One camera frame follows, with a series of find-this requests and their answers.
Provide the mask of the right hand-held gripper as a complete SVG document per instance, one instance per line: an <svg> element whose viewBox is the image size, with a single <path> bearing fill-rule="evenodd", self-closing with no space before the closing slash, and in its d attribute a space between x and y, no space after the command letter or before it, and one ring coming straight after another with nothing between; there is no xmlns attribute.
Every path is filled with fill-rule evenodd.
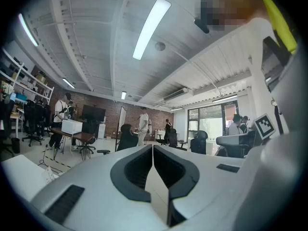
<svg viewBox="0 0 308 231"><path fill-rule="evenodd" d="M234 221L235 231L308 228L308 51L298 49L272 92L289 132L270 140Z"/></svg>

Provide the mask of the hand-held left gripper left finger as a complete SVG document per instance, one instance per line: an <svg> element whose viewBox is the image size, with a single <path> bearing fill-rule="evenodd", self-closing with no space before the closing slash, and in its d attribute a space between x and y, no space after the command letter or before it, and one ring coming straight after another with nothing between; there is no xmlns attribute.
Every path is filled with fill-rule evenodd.
<svg viewBox="0 0 308 231"><path fill-rule="evenodd" d="M149 203L151 195L145 190L145 185L152 165L153 149L151 145L146 145L113 165L111 181L127 199Z"/></svg>

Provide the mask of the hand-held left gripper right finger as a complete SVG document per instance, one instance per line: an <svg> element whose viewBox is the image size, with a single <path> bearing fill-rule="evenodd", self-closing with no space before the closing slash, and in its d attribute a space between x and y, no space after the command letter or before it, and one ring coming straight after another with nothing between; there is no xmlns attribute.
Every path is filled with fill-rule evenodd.
<svg viewBox="0 0 308 231"><path fill-rule="evenodd" d="M168 189L167 225L176 226L186 218L175 208L173 201L188 196L200 178L195 164L161 146L153 147L154 167Z"/></svg>

